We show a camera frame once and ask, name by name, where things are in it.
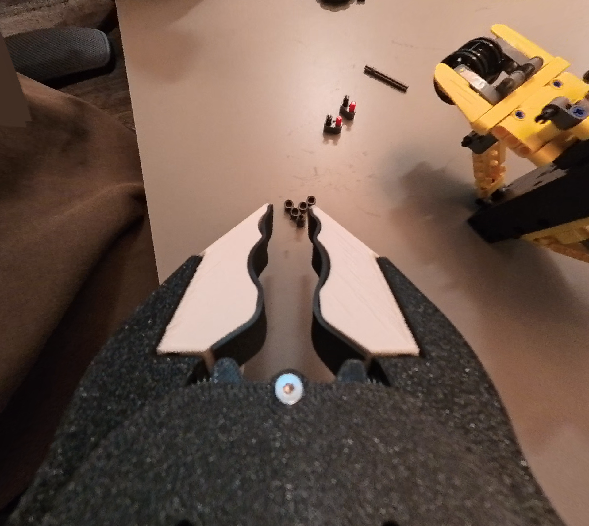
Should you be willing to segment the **dark grey toy axle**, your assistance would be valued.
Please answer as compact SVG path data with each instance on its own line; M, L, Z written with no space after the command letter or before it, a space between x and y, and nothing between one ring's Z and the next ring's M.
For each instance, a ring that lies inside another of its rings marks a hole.
M388 74L379 71L373 66L365 65L364 74L370 76L371 78L381 83L386 84L387 86L390 86L391 88L394 88L395 90L401 93L407 93L408 91L408 85L404 84L401 81L398 81L397 79L393 78L392 76L389 76Z

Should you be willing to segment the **grey mesh shoe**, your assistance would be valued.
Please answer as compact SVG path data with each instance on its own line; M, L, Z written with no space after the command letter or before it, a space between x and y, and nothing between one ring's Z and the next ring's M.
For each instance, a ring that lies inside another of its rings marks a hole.
M111 73L115 51L94 28L38 29L4 37L17 73L54 88Z

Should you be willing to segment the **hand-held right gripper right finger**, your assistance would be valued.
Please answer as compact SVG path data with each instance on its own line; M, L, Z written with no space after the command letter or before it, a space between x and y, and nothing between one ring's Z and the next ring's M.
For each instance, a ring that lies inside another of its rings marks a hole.
M309 208L312 267L312 344L337 375L347 360L366 369L379 358L419 356L404 314L381 267L387 260L318 207Z

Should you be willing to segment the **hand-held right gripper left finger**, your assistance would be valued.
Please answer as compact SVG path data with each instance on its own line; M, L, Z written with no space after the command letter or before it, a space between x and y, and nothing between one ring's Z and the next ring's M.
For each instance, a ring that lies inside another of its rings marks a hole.
M158 355L195 355L212 370L222 358L241 367L261 350L267 321L260 275L272 228L273 206L264 204L202 251Z

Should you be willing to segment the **yellow black toy vehicle model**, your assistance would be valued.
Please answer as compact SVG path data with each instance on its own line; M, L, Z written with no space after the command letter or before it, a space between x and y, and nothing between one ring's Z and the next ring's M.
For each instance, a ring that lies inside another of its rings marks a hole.
M507 27L439 63L437 95L471 132L479 208L468 224L488 243L522 239L588 262L588 72Z

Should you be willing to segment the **person's brown clothed leg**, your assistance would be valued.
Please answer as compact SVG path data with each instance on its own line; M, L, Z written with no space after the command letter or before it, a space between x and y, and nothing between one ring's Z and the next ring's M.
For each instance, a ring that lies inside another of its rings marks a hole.
M159 285L136 134L18 79L31 121L1 128L1 510L91 361Z

